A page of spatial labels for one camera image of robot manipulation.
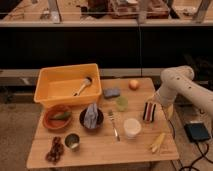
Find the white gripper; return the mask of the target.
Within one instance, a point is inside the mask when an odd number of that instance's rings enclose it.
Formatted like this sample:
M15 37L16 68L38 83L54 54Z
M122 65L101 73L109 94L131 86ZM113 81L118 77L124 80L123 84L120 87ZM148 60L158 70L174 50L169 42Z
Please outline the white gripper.
M170 120L174 113L174 101L176 92L165 85L161 85L154 95L146 98L146 102L155 103L156 101L166 109L167 119Z

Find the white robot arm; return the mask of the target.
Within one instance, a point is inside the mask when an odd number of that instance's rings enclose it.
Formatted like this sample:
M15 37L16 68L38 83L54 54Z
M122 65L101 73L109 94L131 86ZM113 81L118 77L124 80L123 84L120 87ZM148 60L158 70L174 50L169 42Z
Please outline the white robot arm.
M194 76L194 70L190 66L164 69L160 74L160 88L147 101L159 104L167 117L171 118L174 101L181 94L213 119L213 91L196 84Z

